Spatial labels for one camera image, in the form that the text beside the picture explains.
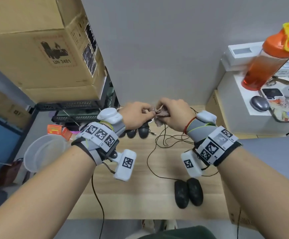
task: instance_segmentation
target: orange box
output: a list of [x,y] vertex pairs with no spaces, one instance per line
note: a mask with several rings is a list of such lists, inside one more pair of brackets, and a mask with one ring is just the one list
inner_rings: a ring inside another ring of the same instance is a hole
[[69,131],[66,127],[63,129],[63,126],[56,124],[47,125],[47,133],[48,134],[56,134],[63,136],[67,141],[70,139],[72,132]]

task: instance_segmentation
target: orange water bottle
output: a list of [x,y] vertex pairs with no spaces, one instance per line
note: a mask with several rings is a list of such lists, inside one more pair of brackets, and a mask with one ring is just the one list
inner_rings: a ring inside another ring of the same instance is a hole
[[265,40],[262,51],[252,61],[242,86],[248,90],[260,90],[287,60],[289,60],[289,23],[284,23],[279,33]]

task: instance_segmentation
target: orange bottle cap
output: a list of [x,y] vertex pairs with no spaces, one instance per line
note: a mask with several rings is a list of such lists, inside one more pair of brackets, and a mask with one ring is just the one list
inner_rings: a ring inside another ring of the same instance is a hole
[[289,23],[284,23],[279,33],[265,40],[263,50],[273,57],[289,58]]

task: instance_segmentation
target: desk surface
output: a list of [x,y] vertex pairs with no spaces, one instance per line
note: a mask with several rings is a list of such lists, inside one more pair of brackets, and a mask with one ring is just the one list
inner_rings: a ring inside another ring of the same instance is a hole
[[[198,112],[204,106],[193,106]],[[151,131],[160,134],[164,127],[157,128],[150,123]],[[181,134],[168,128],[166,134]],[[128,148],[137,153],[133,174],[128,182],[115,180],[104,165],[97,166],[94,173],[94,187],[101,201],[106,219],[229,219],[222,181],[219,174],[200,177],[204,201],[200,207],[189,203],[186,209],[179,209],[174,201],[174,180],[156,177],[147,166],[147,157],[155,147],[156,136],[149,134],[146,139],[127,136],[120,139],[119,152]],[[171,138],[169,145],[176,140]],[[171,148],[159,148],[149,158],[150,168],[159,176],[189,179],[180,154],[193,146],[178,142]],[[116,164],[107,162],[111,169]],[[205,170],[205,175],[217,172],[213,166]],[[102,218],[101,208],[93,194],[91,182],[79,198],[69,219]]]

